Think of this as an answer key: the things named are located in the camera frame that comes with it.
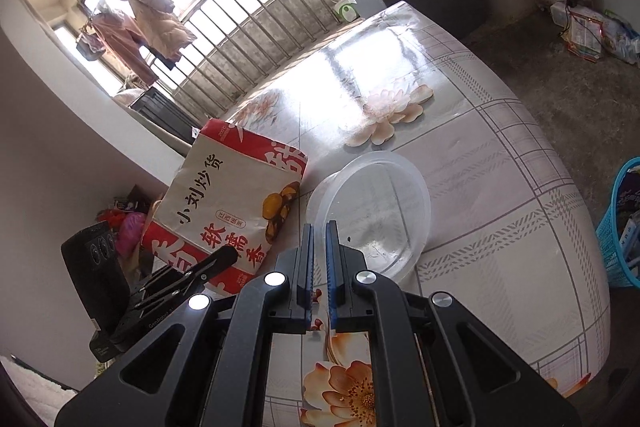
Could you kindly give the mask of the red white paper snack bag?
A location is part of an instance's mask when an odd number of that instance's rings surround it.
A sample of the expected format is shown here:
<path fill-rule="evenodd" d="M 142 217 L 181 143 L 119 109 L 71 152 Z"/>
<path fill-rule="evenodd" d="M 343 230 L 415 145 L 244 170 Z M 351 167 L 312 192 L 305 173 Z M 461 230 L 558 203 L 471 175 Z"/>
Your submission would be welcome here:
<path fill-rule="evenodd" d="M 208 281 L 216 293 L 234 295 L 267 258 L 306 166 L 292 145 L 211 119 L 152 211 L 142 246 L 180 272 L 235 248 L 238 260 Z"/>

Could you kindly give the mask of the clear plastic round container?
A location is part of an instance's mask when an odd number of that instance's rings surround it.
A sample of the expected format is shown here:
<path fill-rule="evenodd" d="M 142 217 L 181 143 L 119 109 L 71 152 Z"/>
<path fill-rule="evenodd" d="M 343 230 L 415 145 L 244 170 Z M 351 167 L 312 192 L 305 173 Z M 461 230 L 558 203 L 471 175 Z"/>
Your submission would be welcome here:
<path fill-rule="evenodd" d="M 334 221 L 340 242 L 361 251 L 367 267 L 397 283 L 416 266 L 430 235 L 432 205 L 426 182 L 413 163 L 379 150 L 364 154 L 314 189 L 306 221 L 317 251 Z"/>

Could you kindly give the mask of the blue plastic trash basket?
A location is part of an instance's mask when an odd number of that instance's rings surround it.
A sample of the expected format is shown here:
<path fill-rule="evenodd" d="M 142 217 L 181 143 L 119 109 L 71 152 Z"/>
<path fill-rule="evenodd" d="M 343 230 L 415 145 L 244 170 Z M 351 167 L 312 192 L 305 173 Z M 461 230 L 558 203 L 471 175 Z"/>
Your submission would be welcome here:
<path fill-rule="evenodd" d="M 597 226 L 608 285 L 639 288 L 639 158 L 620 168 Z"/>

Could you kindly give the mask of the hanging pink clothes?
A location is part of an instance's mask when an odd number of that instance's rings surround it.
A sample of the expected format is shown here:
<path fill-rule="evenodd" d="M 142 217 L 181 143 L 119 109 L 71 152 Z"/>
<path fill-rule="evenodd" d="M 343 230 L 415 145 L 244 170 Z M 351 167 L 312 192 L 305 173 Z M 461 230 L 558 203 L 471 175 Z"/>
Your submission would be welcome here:
<path fill-rule="evenodd" d="M 180 22 L 172 0 L 119 0 L 129 5 L 131 15 L 102 2 L 87 23 L 119 61 L 151 87 L 157 75 L 140 53 L 142 46 L 172 69 L 182 50 L 196 35 Z"/>

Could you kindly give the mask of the metal balcony railing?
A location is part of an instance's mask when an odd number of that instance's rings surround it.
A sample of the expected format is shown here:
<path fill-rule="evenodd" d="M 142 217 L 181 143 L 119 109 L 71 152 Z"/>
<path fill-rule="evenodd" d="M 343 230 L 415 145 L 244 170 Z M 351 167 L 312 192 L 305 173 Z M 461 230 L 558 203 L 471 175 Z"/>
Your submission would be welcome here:
<path fill-rule="evenodd" d="M 197 122 L 224 115 L 259 83 L 329 35 L 342 0 L 193 0 L 180 18 L 196 37 L 155 86 Z"/>

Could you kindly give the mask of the pile of packets on floor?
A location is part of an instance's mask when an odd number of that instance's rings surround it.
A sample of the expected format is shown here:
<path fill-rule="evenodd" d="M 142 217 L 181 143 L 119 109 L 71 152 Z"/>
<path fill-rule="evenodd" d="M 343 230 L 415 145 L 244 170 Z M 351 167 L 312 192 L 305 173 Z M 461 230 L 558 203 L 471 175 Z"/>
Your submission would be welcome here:
<path fill-rule="evenodd" d="M 639 33 L 614 12 L 556 2 L 550 6 L 550 14 L 553 23 L 561 27 L 560 36 L 570 53 L 589 62 L 608 53 L 629 65 L 639 65 Z"/>

